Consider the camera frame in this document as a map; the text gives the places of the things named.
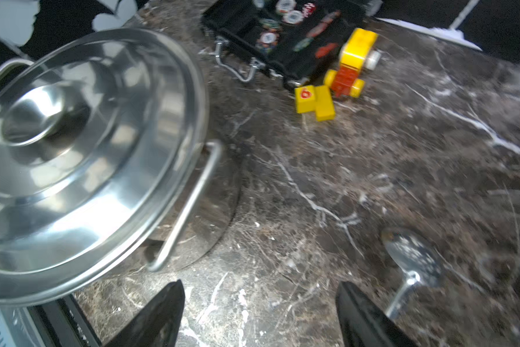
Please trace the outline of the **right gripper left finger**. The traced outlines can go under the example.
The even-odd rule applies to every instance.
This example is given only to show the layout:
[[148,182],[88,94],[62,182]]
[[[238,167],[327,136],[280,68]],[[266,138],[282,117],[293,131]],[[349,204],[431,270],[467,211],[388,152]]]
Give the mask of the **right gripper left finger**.
[[105,346],[175,346],[185,299],[182,281],[169,283]]

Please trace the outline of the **long metal spoon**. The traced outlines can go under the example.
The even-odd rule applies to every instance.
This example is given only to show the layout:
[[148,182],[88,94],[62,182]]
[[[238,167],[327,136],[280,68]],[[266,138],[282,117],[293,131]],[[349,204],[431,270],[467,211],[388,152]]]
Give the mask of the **long metal spoon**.
[[380,236],[388,255],[403,272],[403,283],[385,310],[394,320],[415,288],[441,286],[444,267],[429,242],[409,228],[388,227]]

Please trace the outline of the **steel pot lid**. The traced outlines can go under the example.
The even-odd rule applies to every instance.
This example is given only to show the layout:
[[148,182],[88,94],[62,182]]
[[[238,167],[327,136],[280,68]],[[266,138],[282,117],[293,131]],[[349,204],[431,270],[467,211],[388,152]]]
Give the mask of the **steel pot lid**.
[[0,92],[0,306],[53,301],[127,258],[199,161],[196,59],[154,30],[92,33]]

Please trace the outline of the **stainless steel pot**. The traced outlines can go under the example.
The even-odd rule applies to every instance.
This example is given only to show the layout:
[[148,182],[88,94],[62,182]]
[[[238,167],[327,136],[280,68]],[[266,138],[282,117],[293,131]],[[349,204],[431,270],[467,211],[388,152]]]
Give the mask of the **stainless steel pot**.
[[199,161],[179,198],[135,250],[104,276],[133,268],[177,270],[196,262],[220,239],[235,211],[239,176],[225,145],[208,128]]

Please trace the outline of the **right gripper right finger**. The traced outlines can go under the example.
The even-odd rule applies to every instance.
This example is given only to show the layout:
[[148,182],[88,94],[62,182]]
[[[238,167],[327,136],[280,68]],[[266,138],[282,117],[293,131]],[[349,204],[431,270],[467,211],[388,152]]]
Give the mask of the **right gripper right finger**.
[[339,283],[335,304],[345,346],[416,346],[354,283]]

